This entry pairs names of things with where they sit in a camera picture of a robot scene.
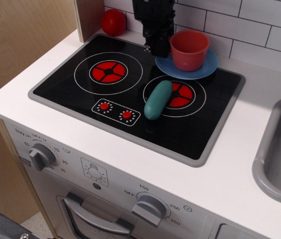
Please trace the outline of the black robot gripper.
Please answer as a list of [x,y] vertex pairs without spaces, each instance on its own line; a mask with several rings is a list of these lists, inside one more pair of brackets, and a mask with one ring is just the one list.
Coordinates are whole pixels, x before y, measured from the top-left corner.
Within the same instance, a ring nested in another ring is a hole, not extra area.
[[169,38],[174,34],[173,0],[133,0],[134,17],[142,23],[143,37],[150,45],[151,54],[167,58],[170,54]]

